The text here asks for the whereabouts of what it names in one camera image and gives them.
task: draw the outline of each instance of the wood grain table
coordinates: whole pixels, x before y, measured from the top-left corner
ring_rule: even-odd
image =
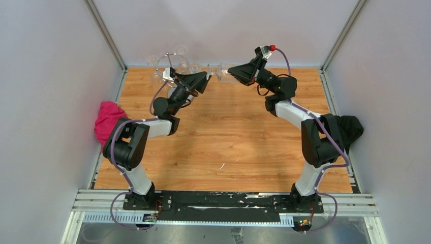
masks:
[[[285,69],[271,69],[275,74]],[[149,104],[160,87],[154,69],[129,69],[120,99],[129,118],[150,118]],[[294,100],[318,113],[328,105],[316,69],[293,69]],[[167,88],[162,91],[166,96]],[[181,109],[177,132],[147,141],[143,166],[157,190],[289,192],[304,158],[301,132],[265,110],[256,86],[223,84],[212,77],[204,94]],[[123,176],[103,159],[95,189],[127,189]],[[322,192],[352,192],[345,168],[329,170]]]

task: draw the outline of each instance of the metal floor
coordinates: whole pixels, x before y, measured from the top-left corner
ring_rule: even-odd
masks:
[[[323,217],[314,217],[313,226],[324,225]],[[157,243],[157,244],[254,244],[254,243],[349,243],[371,244],[364,218],[337,217],[326,229],[306,235],[283,227],[227,227],[156,225],[147,231],[130,231],[115,224],[83,224],[77,244],[89,243]]]

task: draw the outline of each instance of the white wall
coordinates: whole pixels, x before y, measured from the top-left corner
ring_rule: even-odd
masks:
[[[242,64],[276,44],[293,66],[320,66],[357,0],[95,0],[128,66],[185,45],[202,64]],[[280,54],[269,66],[285,66]]]
[[[59,243],[120,69],[83,1],[0,3],[1,243]]]
[[[389,243],[431,243],[430,11],[369,1],[328,70],[341,114],[365,127],[351,156]]]

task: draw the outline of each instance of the pink cloth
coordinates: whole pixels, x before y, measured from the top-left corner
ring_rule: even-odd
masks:
[[[95,122],[95,134],[102,148],[105,146],[115,124],[121,117],[127,117],[126,112],[116,103],[112,101],[103,101],[100,104],[99,115]]]

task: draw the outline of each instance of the black cloth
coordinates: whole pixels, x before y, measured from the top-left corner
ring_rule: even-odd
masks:
[[[350,145],[363,134],[364,128],[356,116],[335,116],[335,120],[346,152],[349,153]]]

